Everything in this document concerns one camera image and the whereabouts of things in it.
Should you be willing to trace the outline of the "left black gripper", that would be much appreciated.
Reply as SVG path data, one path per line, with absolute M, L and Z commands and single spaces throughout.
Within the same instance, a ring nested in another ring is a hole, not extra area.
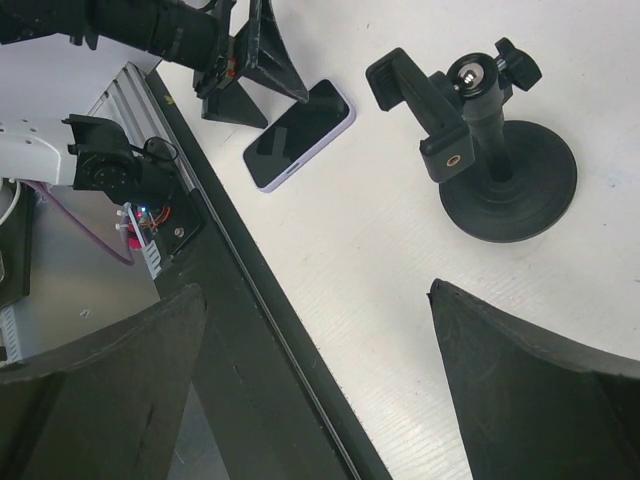
M 229 35 L 233 1 L 193 7 L 183 1 L 3 1 L 1 43 L 54 34 L 97 48 L 108 38 L 194 71 L 193 88 L 204 120 L 266 128 L 268 120 L 237 75 L 294 99 L 309 101 L 278 28 L 272 2 L 251 0 L 247 22 Z

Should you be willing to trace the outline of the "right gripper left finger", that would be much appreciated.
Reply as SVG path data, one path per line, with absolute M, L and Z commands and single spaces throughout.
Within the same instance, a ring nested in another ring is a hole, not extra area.
M 206 323 L 199 286 L 1 369 L 4 479 L 164 479 Z

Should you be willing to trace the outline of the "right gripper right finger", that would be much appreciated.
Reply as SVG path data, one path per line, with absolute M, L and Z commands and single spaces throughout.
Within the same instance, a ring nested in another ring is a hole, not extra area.
M 638 361 L 441 279 L 428 297 L 473 478 L 638 478 Z

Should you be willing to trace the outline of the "purple case smartphone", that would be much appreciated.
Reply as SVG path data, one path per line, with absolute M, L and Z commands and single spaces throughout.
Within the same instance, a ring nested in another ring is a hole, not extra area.
M 270 193 L 343 134 L 355 121 L 350 100 L 329 80 L 309 91 L 264 130 L 243 152 L 256 188 Z

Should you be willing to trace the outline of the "black phone stand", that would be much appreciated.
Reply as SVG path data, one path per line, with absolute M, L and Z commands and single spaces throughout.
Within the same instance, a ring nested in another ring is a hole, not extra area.
M 419 152 L 452 222 L 476 239 L 513 243 L 545 232 L 566 213 L 578 173 L 554 131 L 505 120 L 513 91 L 529 91 L 542 73 L 510 39 L 495 47 L 495 57 L 466 54 L 432 75 L 396 48 L 365 77 L 381 110 L 404 103 L 426 131 Z

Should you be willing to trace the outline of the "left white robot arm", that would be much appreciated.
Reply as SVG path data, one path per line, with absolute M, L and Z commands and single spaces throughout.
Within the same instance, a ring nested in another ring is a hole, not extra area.
M 1 5 L 1 174 L 28 184 L 101 191 L 118 205 L 167 206 L 179 186 L 172 156 L 136 147 L 118 120 L 89 114 L 126 63 L 193 73 L 206 120 L 263 128 L 249 79 L 304 102 L 272 4 L 253 1 L 231 28 L 233 3 L 5 1 Z

